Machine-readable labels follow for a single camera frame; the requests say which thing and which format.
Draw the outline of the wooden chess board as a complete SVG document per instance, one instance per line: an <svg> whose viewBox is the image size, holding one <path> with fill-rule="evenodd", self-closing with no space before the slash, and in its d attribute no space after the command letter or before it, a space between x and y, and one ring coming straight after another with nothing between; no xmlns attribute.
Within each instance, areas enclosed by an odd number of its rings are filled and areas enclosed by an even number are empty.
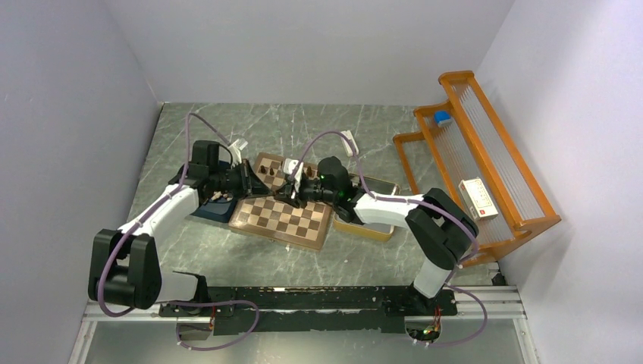
<svg viewBox="0 0 643 364"><path fill-rule="evenodd" d="M285 157L267 152L257 155L253 170L270 188L276 190L285 182L281 166ZM267 174L259 169L265 166ZM269 175L273 168L275 176ZM308 202L295 209L272 197L244 199L237 203L228 227L235 231L266 237L282 243L320 251L325 243L333 209L320 202Z"/></svg>

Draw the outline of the blue tray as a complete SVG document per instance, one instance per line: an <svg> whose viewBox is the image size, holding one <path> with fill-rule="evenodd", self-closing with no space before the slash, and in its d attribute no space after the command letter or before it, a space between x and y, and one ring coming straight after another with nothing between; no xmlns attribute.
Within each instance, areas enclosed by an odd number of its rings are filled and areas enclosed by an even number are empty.
<svg viewBox="0 0 643 364"><path fill-rule="evenodd" d="M237 202L237 199L228 200L225 197L220 197L216 200L211 199L193 212L192 216L209 221L228 223L237 207Z"/></svg>

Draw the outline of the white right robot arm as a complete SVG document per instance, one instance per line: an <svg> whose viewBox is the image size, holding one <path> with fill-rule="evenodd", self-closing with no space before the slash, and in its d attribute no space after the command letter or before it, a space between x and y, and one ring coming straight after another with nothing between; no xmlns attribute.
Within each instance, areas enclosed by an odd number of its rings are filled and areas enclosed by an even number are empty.
<svg viewBox="0 0 643 364"><path fill-rule="evenodd" d="M412 233L425 255L409 294L409 304L419 314L436 307L438 293L475 245L478 226L442 189L414 196L369 192L364 183L352 181L336 157L319 162L316 177L308 177L300 162L290 158L282 171L286 180L275 192L277 201L298 209L320 202L348 224L382 224Z"/></svg>

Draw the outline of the white small box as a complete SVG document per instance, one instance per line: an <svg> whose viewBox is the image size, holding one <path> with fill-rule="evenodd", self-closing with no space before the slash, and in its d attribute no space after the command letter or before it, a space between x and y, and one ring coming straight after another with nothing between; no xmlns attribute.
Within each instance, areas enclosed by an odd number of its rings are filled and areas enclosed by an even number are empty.
<svg viewBox="0 0 643 364"><path fill-rule="evenodd" d="M461 180L458 189L474 221L490 220L498 216L498 209L480 177Z"/></svg>

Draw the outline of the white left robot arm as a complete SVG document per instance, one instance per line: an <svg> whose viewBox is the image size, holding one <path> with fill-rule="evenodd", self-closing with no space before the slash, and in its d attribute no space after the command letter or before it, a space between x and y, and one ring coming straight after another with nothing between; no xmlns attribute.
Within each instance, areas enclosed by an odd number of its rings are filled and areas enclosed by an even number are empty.
<svg viewBox="0 0 643 364"><path fill-rule="evenodd" d="M219 158L223 145L197 140L190 160L151 206L118 229L103 229L95 235L88 294L106 315L119 317L171 301L179 301L191 315L207 310L210 294L204 278L161 270L156 245L217 193L237 200L272 196L242 158L246 146L244 139L232 142L227 147L231 160L223 163Z"/></svg>

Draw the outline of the orange wooden rack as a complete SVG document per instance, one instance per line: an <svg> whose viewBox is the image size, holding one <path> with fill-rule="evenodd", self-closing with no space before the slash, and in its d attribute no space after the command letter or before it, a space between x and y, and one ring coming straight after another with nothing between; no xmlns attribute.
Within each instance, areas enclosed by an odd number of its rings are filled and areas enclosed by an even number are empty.
<svg viewBox="0 0 643 364"><path fill-rule="evenodd" d="M413 175L418 167L406 156L407 143L427 145L452 199L464 204L458 185L480 177L491 194L498 216L478 223L478 253L466 267L497 262L544 233L561 217L555 212L516 144L472 71L439 76L446 100L416 108L419 130L400 133L393 142L413 193L420 189ZM434 122L436 111L448 111L453 121Z"/></svg>

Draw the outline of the blue round object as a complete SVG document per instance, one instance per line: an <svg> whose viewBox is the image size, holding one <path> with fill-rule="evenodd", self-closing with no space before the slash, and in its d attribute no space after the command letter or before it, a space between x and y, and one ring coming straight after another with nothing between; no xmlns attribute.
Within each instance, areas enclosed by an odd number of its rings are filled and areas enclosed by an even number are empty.
<svg viewBox="0 0 643 364"><path fill-rule="evenodd" d="M434 113L434 122L438 127L443 127L453 121L451 114L448 111L440 110Z"/></svg>

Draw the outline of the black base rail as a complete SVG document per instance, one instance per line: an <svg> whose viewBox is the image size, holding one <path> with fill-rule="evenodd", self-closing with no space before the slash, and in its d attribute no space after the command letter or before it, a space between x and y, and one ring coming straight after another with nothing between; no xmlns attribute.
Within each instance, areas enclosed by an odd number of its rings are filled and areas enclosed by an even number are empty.
<svg viewBox="0 0 643 364"><path fill-rule="evenodd" d="M413 286L209 287L199 306L165 303L162 318L213 324L215 336L254 332L379 330L406 332L407 318L455 316L455 294L427 298Z"/></svg>

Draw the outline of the white clip on table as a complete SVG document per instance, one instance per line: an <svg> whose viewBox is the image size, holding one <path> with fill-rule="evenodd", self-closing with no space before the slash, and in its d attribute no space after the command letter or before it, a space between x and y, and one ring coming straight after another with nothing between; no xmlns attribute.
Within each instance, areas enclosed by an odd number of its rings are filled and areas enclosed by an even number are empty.
<svg viewBox="0 0 643 364"><path fill-rule="evenodd" d="M340 132L341 141L345 150L345 153L348 157L353 157L359 154L359 147L356 145L354 136L350 130L344 130Z"/></svg>

